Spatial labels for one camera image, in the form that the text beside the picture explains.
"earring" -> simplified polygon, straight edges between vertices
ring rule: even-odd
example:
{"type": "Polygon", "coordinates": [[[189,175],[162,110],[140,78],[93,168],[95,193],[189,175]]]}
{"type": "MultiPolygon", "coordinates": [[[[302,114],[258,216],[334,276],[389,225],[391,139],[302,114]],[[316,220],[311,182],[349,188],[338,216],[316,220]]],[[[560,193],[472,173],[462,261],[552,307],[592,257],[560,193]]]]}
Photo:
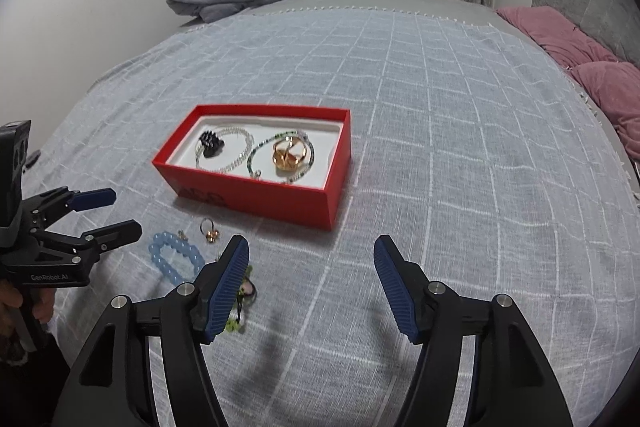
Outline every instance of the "earring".
{"type": "Polygon", "coordinates": [[[216,226],[210,217],[205,217],[200,222],[200,232],[202,232],[202,235],[207,239],[207,243],[215,243],[220,238],[220,231],[216,229],[216,226]]]}

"black hair clip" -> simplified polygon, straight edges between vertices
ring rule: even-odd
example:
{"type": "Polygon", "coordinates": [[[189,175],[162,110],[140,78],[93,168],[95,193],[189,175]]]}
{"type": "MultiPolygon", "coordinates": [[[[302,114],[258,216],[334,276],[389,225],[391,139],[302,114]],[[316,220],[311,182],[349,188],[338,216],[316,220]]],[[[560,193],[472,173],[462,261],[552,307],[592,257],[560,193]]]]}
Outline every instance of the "black hair clip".
{"type": "Polygon", "coordinates": [[[200,135],[200,143],[202,143],[204,147],[202,155],[205,158],[211,158],[215,156],[225,146],[224,141],[218,138],[218,136],[216,136],[216,133],[214,133],[213,131],[205,131],[204,133],[202,133],[200,135]]]}

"pink pillow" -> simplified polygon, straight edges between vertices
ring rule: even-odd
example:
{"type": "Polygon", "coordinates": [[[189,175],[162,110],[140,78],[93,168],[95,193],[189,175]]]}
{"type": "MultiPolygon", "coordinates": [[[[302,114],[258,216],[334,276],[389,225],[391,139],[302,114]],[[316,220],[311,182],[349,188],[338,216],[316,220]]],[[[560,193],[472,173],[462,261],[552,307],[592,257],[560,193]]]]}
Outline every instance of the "pink pillow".
{"type": "Polygon", "coordinates": [[[609,118],[629,157],[640,160],[640,70],[629,62],[592,62],[570,74],[609,118]]]}
{"type": "Polygon", "coordinates": [[[544,49],[563,68],[587,62],[617,62],[616,55],[549,6],[500,8],[498,15],[544,49]]]}

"silver screw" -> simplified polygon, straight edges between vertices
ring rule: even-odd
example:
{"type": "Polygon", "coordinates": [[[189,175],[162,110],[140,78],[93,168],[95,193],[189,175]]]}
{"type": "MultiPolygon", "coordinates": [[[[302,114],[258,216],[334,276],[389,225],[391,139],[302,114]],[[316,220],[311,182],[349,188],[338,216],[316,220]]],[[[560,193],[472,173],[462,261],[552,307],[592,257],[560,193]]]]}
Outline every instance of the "silver screw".
{"type": "Polygon", "coordinates": [[[127,303],[127,298],[124,295],[118,295],[111,299],[111,306],[119,310],[127,303]]]}
{"type": "Polygon", "coordinates": [[[430,282],[428,288],[434,295],[442,295],[447,289],[447,287],[439,281],[430,282]]]}
{"type": "Polygon", "coordinates": [[[196,286],[194,286],[190,282],[183,282],[182,284],[180,284],[180,286],[178,286],[178,293],[185,296],[191,295],[194,289],[196,289],[196,286]]]}
{"type": "Polygon", "coordinates": [[[503,308],[508,308],[513,304],[513,299],[510,296],[501,293],[495,298],[495,301],[500,304],[503,308]]]}

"blue beaded bracelet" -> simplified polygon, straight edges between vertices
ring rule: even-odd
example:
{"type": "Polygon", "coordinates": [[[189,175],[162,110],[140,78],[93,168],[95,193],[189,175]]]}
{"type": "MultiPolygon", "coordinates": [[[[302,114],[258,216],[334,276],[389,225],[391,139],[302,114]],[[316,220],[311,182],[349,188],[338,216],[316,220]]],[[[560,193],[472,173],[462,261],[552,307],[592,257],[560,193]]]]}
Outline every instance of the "blue beaded bracelet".
{"type": "Polygon", "coordinates": [[[178,253],[187,257],[191,264],[193,264],[193,278],[195,279],[200,273],[200,270],[204,268],[204,259],[200,255],[200,251],[194,245],[190,245],[187,241],[180,239],[177,235],[171,232],[156,233],[154,235],[151,245],[149,245],[149,253],[151,254],[151,261],[158,266],[159,270],[169,279],[173,285],[177,286],[185,282],[180,272],[171,266],[162,254],[160,249],[162,247],[171,247],[178,253]]]}

